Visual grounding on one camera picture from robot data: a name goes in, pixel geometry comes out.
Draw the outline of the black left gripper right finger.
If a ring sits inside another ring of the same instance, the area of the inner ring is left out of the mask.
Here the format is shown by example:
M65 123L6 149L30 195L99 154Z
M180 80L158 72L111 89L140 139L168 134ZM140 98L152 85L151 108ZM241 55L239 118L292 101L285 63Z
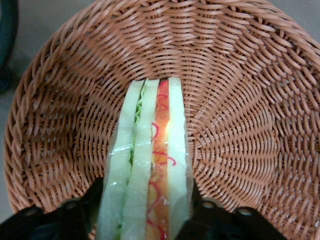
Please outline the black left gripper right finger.
M284 240L285 237L257 210L248 206L234 212L213 198L192 190L193 212L175 237L177 240Z

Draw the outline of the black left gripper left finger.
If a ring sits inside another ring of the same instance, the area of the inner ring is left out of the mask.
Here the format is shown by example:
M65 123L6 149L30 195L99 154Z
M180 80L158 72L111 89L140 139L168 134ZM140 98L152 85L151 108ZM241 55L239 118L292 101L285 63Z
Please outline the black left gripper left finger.
M94 229L103 192L98 177L82 197L70 198L56 210L44 213L31 206L0 224L2 240L88 240Z

